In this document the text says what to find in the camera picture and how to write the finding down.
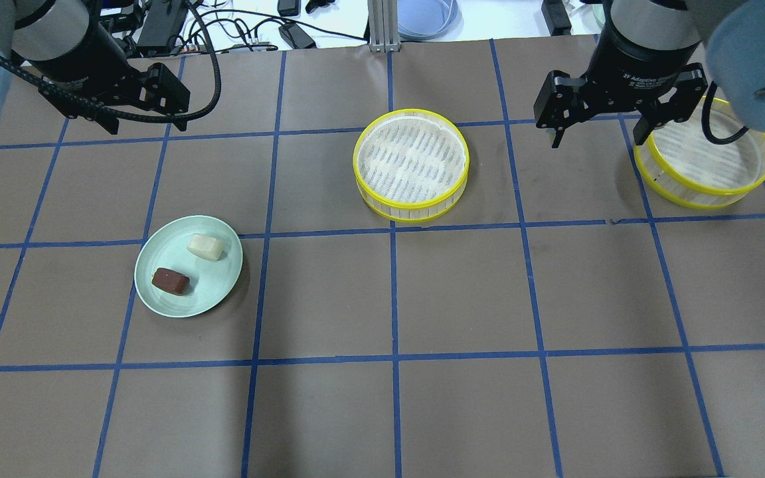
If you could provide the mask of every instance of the round plate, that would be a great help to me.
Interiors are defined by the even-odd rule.
[[[205,234],[224,243],[218,260],[204,260],[188,252],[194,234]],[[165,317],[191,317],[218,305],[240,276],[244,252],[232,228],[211,216],[179,218],[155,231],[143,245],[134,264],[134,287],[143,304]],[[188,276],[191,284],[178,296],[152,285],[159,267]]]

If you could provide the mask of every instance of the brown chocolate piece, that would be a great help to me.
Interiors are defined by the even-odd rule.
[[[173,295],[183,295],[190,281],[191,279],[188,276],[183,276],[175,270],[163,267],[159,267],[155,274],[152,275],[152,285]]]

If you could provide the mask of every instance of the white block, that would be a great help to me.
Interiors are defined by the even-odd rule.
[[[224,243],[219,239],[204,234],[191,236],[188,242],[188,252],[204,260],[218,260],[224,249]]]

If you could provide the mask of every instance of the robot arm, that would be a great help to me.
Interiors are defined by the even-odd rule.
[[[537,127],[556,132],[552,147],[600,113],[639,111],[637,145],[668,121],[689,119],[708,86],[701,64],[687,64],[702,40],[736,114],[765,131],[765,0],[603,3],[606,23],[586,72],[549,72],[535,101]]]
[[[195,10],[190,2],[185,4]],[[201,23],[198,13],[195,17]],[[6,61],[11,51],[28,60],[43,79]],[[119,118],[173,122],[185,130],[189,120],[209,113],[219,97],[219,71],[213,49],[211,53],[215,94],[199,112],[183,114],[191,97],[188,88],[164,64],[152,64],[146,72],[131,67],[113,37],[81,0],[0,0],[0,114],[13,73],[37,86],[66,117],[88,118],[112,134],[118,132]],[[120,105],[164,116],[108,108]]]

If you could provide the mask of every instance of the basket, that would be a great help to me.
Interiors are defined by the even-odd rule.
[[[719,137],[740,127],[731,106],[719,99],[710,122]],[[713,145],[701,131],[701,106],[688,121],[655,130],[644,146],[634,146],[634,153],[650,187],[685,208],[724,208],[765,181],[765,133],[750,129],[730,145]]]
[[[365,203],[389,220],[433,220],[453,208],[468,180],[462,133],[434,112],[391,112],[365,128],[353,173]]]

